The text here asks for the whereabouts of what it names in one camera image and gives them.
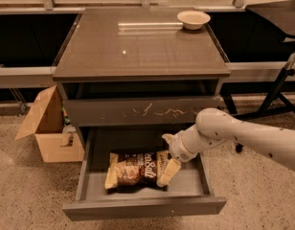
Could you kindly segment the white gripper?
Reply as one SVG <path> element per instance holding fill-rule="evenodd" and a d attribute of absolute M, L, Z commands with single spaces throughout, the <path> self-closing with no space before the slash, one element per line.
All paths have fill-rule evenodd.
<path fill-rule="evenodd" d="M 159 187 L 165 187 L 170 184 L 170 181 L 181 169 L 181 163 L 187 163 L 197 156 L 197 153 L 190 152 L 182 140 L 184 131 L 172 135 L 169 133 L 163 134 L 162 138 L 169 144 L 169 153 L 172 159 L 166 159 L 157 175 L 156 184 Z"/>

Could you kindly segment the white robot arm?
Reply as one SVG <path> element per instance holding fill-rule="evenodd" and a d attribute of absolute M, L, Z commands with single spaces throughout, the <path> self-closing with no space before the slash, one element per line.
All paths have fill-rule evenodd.
<path fill-rule="evenodd" d="M 246 146 L 295 172 L 295 130 L 241 121 L 216 108 L 201 110 L 192 126 L 162 138 L 171 159 L 158 175 L 160 187 L 170 184 L 182 163 L 225 141 Z"/>

